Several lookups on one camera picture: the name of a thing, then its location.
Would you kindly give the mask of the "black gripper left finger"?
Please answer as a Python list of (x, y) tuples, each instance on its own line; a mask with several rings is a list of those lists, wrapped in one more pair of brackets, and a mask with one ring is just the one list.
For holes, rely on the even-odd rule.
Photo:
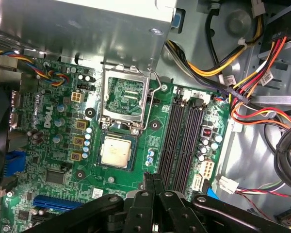
[(153, 174), (143, 174), (143, 189), (125, 199), (107, 194), (27, 229), (27, 233), (151, 233)]

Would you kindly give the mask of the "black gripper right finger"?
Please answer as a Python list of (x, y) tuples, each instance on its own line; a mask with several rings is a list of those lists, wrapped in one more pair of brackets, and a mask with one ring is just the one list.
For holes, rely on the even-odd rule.
[(291, 233), (291, 229), (209, 197), (196, 195), (191, 201), (166, 190), (159, 174), (154, 174), (155, 191), (162, 204), (164, 227), (175, 233)]

